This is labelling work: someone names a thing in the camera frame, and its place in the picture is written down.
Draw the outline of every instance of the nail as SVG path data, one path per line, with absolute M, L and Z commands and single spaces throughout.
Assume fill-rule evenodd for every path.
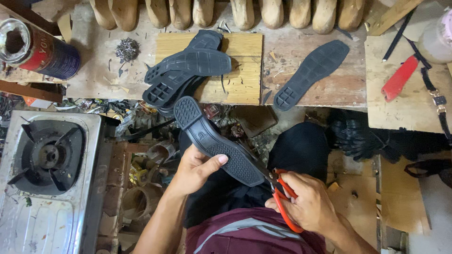
M 226 164 L 226 162 L 229 160 L 229 158 L 226 155 L 220 155 L 220 157 L 218 157 L 218 161 L 221 163 L 221 165 Z

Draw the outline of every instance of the hand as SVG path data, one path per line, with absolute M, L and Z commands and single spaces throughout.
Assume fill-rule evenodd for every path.
M 216 155 L 209 159 L 192 144 L 185 150 L 176 175 L 165 192 L 181 197 L 196 192 L 207 181 L 207 177 L 227 161 L 226 155 Z
M 291 198 L 292 202 L 281 199 L 281 204 L 287 215 L 304 230 L 326 236 L 333 228 L 341 225 L 322 181 L 295 172 L 281 174 L 281 178 L 298 195 L 296 199 Z M 274 198 L 267 200 L 265 206 L 279 212 Z

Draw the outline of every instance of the red scissor handle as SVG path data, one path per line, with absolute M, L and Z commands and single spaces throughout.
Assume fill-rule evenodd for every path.
M 277 173 L 279 175 L 280 173 L 287 173 L 287 170 L 276 169 L 275 173 Z M 285 183 L 281 179 L 281 177 L 278 177 L 277 181 L 282 185 L 282 187 L 289 193 L 289 195 L 292 198 L 298 197 L 298 195 L 295 194 L 293 189 L 287 183 Z M 299 225 L 297 225 L 296 223 L 292 222 L 292 220 L 287 215 L 286 210 L 284 209 L 283 205 L 281 204 L 281 198 L 284 200 L 290 201 L 289 198 L 286 197 L 286 195 L 284 193 L 282 193 L 281 191 L 279 191 L 277 188 L 275 188 L 275 193 L 273 193 L 273 197 L 275 199 L 276 205 L 278 206 L 279 212 L 281 213 L 282 218 L 286 222 L 287 226 L 289 226 L 289 228 L 292 229 L 295 233 L 303 232 L 304 229 L 302 227 L 300 227 Z

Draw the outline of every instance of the red label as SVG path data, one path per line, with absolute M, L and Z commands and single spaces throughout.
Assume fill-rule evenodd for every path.
M 33 28 L 31 57 L 19 67 L 30 71 L 38 71 L 49 63 L 53 54 L 53 37 Z

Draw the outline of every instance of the red scissors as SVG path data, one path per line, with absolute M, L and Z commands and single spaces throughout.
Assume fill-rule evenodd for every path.
M 276 188 L 276 184 L 280 183 L 282 187 L 289 193 L 289 195 L 292 198 L 297 198 L 298 195 L 295 194 L 293 189 L 281 179 L 280 174 L 281 173 L 287 173 L 287 170 L 284 169 L 273 169 L 272 172 L 269 172 L 268 174 L 265 174 L 265 171 L 268 172 L 266 169 L 260 169 L 261 173 L 264 175 L 264 177 L 270 182 L 270 186 L 272 188 L 273 197 L 275 198 L 276 205 L 278 206 L 279 212 L 282 215 L 282 218 L 286 222 L 286 224 L 289 226 L 290 229 L 292 229 L 295 233 L 301 233 L 304 231 L 302 227 L 300 227 L 297 223 L 293 222 L 289 216 L 287 215 L 286 210 L 284 209 L 283 205 L 281 204 L 281 199 L 287 200 L 290 202 L 290 199 L 286 197 L 284 193 L 282 193 L 280 190 Z

